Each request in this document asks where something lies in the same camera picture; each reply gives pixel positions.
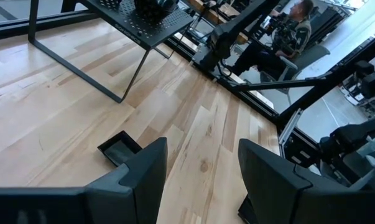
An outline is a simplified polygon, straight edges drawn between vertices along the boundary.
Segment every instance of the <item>chair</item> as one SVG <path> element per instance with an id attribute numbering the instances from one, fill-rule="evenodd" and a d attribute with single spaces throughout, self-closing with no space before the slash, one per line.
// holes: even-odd
<path id="1" fill-rule="evenodd" d="M 274 77 L 278 77 L 278 74 L 272 75 L 275 73 L 279 73 L 278 71 L 272 70 L 271 68 L 262 68 L 261 82 L 266 82 L 266 81 L 268 82 L 269 80 L 270 82 L 294 80 L 304 68 L 311 65 L 313 62 L 317 61 L 318 59 L 329 54 L 330 54 L 330 51 L 326 49 L 324 46 L 314 45 L 313 47 L 303 51 L 302 55 L 298 57 L 294 63 L 292 63 L 290 60 L 286 59 L 285 57 L 281 56 L 280 59 L 286 64 L 287 67 L 284 69 L 279 79 L 276 80 L 274 78 Z"/>

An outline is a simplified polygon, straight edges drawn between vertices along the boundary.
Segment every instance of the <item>person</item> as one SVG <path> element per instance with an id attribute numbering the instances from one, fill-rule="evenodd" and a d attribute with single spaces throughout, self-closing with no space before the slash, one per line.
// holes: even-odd
<path id="1" fill-rule="evenodd" d="M 271 67 L 272 70 L 277 71 L 277 74 L 272 73 L 270 75 L 272 75 L 275 80 L 278 80 L 286 66 L 279 57 L 284 56 L 285 58 L 294 61 L 302 53 L 310 38 L 312 28 L 310 26 L 308 15 L 312 9 L 312 0 L 301 0 L 290 10 L 289 17 L 298 22 L 298 25 L 295 28 L 297 44 L 295 46 L 295 51 L 292 54 L 287 54 L 282 50 L 277 49 L 275 54 L 269 53 L 260 43 L 258 43 L 258 41 L 253 41 L 241 54 L 234 66 L 231 67 L 231 71 L 240 76 L 240 74 L 249 70 L 249 68 L 254 65 L 258 66 L 259 71 L 261 70 L 261 67 Z M 278 16 L 280 13 L 273 9 L 271 15 Z"/>

